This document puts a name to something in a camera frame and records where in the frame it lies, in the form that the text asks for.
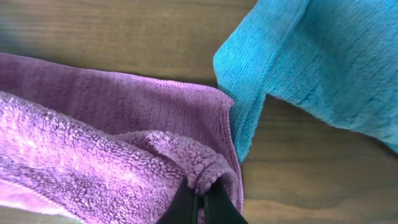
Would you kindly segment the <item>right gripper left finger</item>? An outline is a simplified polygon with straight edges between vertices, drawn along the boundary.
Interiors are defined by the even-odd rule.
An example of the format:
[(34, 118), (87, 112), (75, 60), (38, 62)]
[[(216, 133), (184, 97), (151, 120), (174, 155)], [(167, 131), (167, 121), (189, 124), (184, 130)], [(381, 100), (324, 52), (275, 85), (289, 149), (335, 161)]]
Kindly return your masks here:
[(168, 209), (156, 224), (197, 224), (198, 195), (188, 186), (187, 178), (179, 185)]

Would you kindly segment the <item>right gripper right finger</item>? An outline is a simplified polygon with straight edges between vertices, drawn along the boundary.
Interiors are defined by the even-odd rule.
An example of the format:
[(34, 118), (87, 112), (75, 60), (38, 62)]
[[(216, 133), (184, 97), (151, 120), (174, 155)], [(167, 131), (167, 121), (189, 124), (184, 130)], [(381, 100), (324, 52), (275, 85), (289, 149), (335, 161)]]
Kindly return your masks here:
[(228, 197), (218, 179), (204, 195), (206, 224), (248, 224)]

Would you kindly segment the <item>purple microfibre cloth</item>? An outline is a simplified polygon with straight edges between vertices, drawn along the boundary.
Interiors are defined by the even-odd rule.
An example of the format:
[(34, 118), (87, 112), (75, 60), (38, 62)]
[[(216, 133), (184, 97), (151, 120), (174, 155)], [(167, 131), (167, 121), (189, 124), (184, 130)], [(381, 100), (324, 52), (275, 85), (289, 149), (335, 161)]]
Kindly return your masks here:
[(231, 98), (216, 88), (1, 54), (1, 205), (83, 223), (155, 223), (184, 178), (239, 213)]

